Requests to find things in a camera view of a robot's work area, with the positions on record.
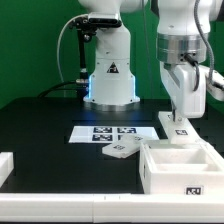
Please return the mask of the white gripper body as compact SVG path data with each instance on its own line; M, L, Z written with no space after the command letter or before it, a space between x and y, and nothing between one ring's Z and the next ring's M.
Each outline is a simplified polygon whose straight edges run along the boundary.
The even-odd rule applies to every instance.
M196 70L188 63L160 63L160 75L176 114L183 118L203 116L206 100L204 75L196 77Z

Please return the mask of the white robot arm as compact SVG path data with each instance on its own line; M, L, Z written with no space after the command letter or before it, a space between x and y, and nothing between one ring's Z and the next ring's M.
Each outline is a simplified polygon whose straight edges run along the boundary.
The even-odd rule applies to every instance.
M224 100L224 80L212 66L210 23L224 15L224 0L78 0L88 10L86 24L96 30L95 70L84 102L100 109L125 108L140 101L130 70L131 34L121 15L150 5L158 16L157 59L174 112L199 118L206 95Z

